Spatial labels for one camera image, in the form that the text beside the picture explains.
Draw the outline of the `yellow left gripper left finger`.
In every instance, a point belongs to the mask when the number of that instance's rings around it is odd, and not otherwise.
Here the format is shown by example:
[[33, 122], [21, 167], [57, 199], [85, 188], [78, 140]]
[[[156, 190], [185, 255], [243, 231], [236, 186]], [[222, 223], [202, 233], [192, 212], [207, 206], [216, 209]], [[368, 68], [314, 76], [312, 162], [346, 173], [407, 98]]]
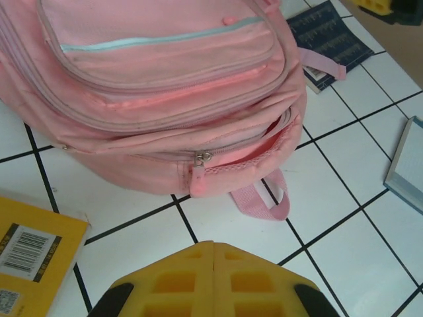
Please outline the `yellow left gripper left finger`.
[[212, 241], [199, 242], [116, 280], [91, 316], [213, 316]]

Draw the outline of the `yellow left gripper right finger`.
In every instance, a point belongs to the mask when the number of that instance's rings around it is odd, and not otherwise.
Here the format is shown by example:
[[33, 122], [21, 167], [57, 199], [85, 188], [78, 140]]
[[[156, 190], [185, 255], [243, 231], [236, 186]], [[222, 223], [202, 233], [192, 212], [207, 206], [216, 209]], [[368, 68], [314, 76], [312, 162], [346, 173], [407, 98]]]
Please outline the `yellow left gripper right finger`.
[[214, 244], [215, 316], [338, 316], [309, 279], [225, 243]]

